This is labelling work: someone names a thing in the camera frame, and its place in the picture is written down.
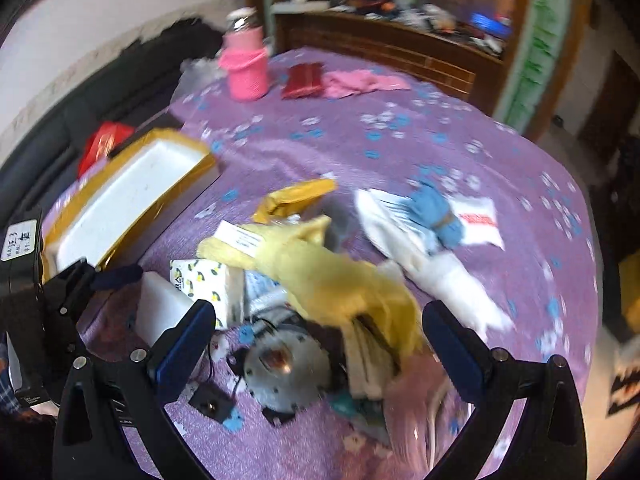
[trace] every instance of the pink towel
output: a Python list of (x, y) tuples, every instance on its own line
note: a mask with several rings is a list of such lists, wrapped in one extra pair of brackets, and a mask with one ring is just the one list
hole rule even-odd
[(365, 94), (374, 90), (410, 90), (411, 85), (397, 75), (378, 75), (369, 70), (325, 72), (322, 75), (324, 97), (340, 99), (347, 95)]

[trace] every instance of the white wall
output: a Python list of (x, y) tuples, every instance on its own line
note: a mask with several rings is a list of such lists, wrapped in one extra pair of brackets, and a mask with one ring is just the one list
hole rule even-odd
[[(596, 2), (600, 6), (599, 27), (593, 30), (586, 26), (574, 71), (556, 107), (556, 114), (564, 119), (564, 129), (572, 135), (580, 132), (600, 93), (614, 50), (640, 75), (640, 46), (611, 3), (608, 0)], [(629, 131), (640, 135), (639, 128), (640, 107)]]
[(57, 76), (109, 40), (176, 9), (210, 1), (42, 0), (0, 47), (0, 132)]

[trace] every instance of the plaid shirt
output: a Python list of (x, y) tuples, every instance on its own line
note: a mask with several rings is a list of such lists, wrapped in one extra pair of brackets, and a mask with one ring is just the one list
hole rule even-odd
[(6, 345), (6, 334), (0, 337), (0, 412), (9, 415), (20, 415), (25, 411), (15, 398), (14, 389), (9, 380), (9, 351)]

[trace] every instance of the pink thermos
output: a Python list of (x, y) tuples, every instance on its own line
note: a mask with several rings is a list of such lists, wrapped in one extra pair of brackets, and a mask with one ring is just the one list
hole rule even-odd
[(234, 10), (226, 17), (224, 49), (220, 66), (227, 70), (231, 97), (255, 101), (269, 90), (267, 49), (262, 27), (253, 7)]

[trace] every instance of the red packaging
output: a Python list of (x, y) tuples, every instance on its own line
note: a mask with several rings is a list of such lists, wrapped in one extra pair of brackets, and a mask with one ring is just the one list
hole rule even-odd
[(111, 123), (109, 121), (102, 123), (98, 131), (87, 139), (84, 146), (84, 154), (78, 167), (78, 178), (94, 165), (97, 160), (106, 158), (109, 152), (127, 139), (134, 130), (135, 128), (126, 124)]
[(322, 63), (302, 63), (289, 68), (289, 79), (282, 89), (283, 99), (319, 97), (322, 86)]

